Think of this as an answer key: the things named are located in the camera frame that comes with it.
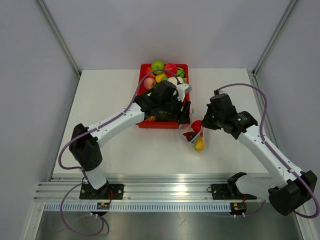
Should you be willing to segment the clear zip top bag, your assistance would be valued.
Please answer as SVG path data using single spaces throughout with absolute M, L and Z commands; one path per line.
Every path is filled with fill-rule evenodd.
M 195 112 L 195 109 L 191 107 L 189 118 L 190 123 L 179 125 L 178 134 L 195 152 L 200 153 L 206 148 L 206 130 L 202 126 L 203 116 Z

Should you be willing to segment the dark green round vegetable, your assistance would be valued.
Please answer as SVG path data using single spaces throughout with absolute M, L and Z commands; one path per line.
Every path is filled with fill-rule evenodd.
M 178 68 L 177 68 L 176 75 L 177 75 L 178 77 L 184 78 L 185 75 L 186 75 L 186 72 L 185 72 L 185 70 L 184 70 L 182 67 L 178 67 Z

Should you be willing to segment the white cauliflower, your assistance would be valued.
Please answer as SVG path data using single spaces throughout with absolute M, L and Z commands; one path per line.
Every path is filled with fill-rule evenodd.
M 186 83 L 187 78 L 182 78 L 182 77 L 180 77 L 180 76 L 177 76 L 177 77 L 169 77 L 169 78 L 167 79 L 167 81 L 177 86 L 177 85 Z

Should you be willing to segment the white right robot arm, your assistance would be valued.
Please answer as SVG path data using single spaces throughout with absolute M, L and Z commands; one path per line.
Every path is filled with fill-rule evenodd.
M 227 180 L 227 193 L 232 198 L 251 195 L 268 200 L 281 215 L 287 216 L 312 198 L 317 176 L 293 164 L 261 131 L 255 118 L 247 111 L 237 112 L 230 97 L 217 94 L 210 98 L 202 126 L 224 130 L 259 160 L 272 179 L 251 177 L 239 172 Z

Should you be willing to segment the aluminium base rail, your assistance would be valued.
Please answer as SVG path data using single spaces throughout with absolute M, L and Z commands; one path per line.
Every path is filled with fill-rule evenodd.
M 225 183 L 231 174 L 115 174 L 106 175 L 111 184 L 123 184 L 122 202 L 211 202 L 207 192 L 211 184 Z M 35 201 L 60 201 L 67 191 L 79 184 L 79 173 L 57 173 L 50 181 L 40 182 Z

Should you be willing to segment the left aluminium frame post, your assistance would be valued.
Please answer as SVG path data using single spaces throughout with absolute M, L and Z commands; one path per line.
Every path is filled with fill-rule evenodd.
M 36 0 L 35 1 L 37 6 L 39 7 L 40 11 L 42 12 L 44 19 L 49 25 L 49 28 L 51 29 L 57 43 L 59 44 L 64 56 L 66 57 L 68 63 L 70 64 L 71 68 L 73 69 L 75 75 L 79 79 L 81 77 L 82 70 L 78 66 L 75 58 L 73 57 L 72 52 L 70 51 L 70 48 L 68 47 L 47 3 L 45 0 Z

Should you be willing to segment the small pineapple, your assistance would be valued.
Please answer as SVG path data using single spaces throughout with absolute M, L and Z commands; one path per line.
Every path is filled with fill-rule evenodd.
M 168 116 L 165 114 L 158 114 L 156 116 L 150 116 L 144 120 L 145 122 L 168 122 Z

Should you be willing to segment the aluminium frame post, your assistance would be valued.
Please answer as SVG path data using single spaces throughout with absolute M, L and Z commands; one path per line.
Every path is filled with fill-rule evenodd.
M 59 44 L 64 56 L 66 57 L 68 63 L 70 64 L 71 68 L 73 69 L 75 75 L 79 79 L 81 77 L 82 70 L 78 66 L 75 58 L 73 57 L 72 52 L 70 51 L 70 48 L 68 47 L 47 3 L 45 0 L 36 0 L 35 1 L 37 6 L 39 7 L 40 11 L 42 12 L 44 19 L 49 25 L 49 28 L 51 29 L 57 43 Z
M 264 65 L 267 57 L 270 55 L 274 45 L 276 44 L 280 34 L 284 30 L 289 18 L 291 17 L 293 11 L 295 10 L 299 0 L 290 0 L 288 5 L 286 6 L 282 16 L 280 17 L 275 29 L 273 30 L 266 46 L 264 47 L 257 63 L 255 64 L 252 74 L 254 77 L 258 76 L 259 71 L 261 70 L 262 66 Z

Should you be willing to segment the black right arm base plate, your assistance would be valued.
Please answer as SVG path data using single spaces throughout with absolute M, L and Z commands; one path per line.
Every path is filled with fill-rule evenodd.
M 207 187 L 206 191 L 211 194 L 213 200 L 257 200 L 256 196 L 243 193 L 231 193 L 226 183 L 214 183 Z

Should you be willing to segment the dark red onion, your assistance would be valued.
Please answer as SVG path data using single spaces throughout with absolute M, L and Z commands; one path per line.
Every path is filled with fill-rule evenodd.
M 189 131 L 189 132 L 183 133 L 182 135 L 186 138 L 186 140 L 189 143 L 192 143 L 197 134 L 195 132 L 193 132 L 193 131 Z

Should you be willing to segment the right aluminium frame post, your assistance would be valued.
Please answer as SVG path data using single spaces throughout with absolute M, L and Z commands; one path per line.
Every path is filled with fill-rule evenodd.
M 267 57 L 270 55 L 274 45 L 276 44 L 280 34 L 284 30 L 289 18 L 291 17 L 293 11 L 295 10 L 299 0 L 290 0 L 288 5 L 286 6 L 282 16 L 280 17 L 275 29 L 273 30 L 266 46 L 264 47 L 257 63 L 255 64 L 252 74 L 254 77 L 258 76 L 259 71 L 261 70 L 262 66 L 264 65 Z

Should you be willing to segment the green apple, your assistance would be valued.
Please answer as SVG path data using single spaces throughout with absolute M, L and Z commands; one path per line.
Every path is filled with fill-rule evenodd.
M 155 75 L 160 75 L 164 72 L 164 66 L 165 64 L 161 60 L 156 60 L 151 64 L 151 70 Z

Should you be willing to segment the red plastic tray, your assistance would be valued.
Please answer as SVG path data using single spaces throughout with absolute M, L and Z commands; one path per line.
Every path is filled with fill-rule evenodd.
M 139 73 L 139 83 L 142 81 L 144 75 L 144 69 L 147 67 L 151 67 L 151 63 L 143 63 L 140 66 Z M 187 78 L 186 83 L 189 83 L 189 66 L 185 63 L 176 63 L 177 68 L 183 68 L 185 70 L 185 78 Z M 136 124 L 141 129 L 178 129 L 179 124 L 176 122 L 168 121 L 168 122 L 140 122 Z

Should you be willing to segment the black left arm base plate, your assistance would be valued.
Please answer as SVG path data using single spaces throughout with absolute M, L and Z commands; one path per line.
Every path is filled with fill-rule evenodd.
M 123 184 L 108 184 L 96 190 L 90 184 L 81 186 L 79 198 L 81 200 L 122 200 L 124 195 Z

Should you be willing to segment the yellow lemon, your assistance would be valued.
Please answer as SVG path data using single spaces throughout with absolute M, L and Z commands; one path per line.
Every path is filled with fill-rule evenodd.
M 155 82 L 157 84 L 159 84 L 160 82 L 162 82 L 165 78 L 167 77 L 167 75 L 165 73 L 161 73 L 161 74 L 157 74 L 155 76 Z

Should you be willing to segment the red apple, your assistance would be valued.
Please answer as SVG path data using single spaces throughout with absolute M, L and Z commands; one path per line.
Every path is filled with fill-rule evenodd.
M 177 71 L 178 71 L 177 66 L 173 63 L 165 64 L 164 69 L 165 69 L 165 74 L 167 77 L 173 77 L 174 75 L 177 74 Z

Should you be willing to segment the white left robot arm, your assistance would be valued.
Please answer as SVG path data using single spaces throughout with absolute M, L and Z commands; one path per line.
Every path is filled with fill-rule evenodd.
M 127 107 L 113 116 L 91 126 L 80 123 L 74 127 L 69 151 L 80 164 L 95 198 L 103 199 L 108 194 L 108 181 L 100 168 L 101 148 L 127 128 L 159 113 L 167 113 L 169 120 L 179 125 L 189 124 L 191 102 L 186 96 L 191 90 L 188 83 L 174 85 L 164 80 L 155 89 L 136 95 Z

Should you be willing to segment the pink peach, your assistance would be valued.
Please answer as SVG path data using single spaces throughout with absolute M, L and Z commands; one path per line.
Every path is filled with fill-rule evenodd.
M 143 87 L 146 90 L 150 90 L 154 87 L 154 85 L 156 85 L 156 80 L 152 77 L 147 77 L 144 81 L 143 81 Z

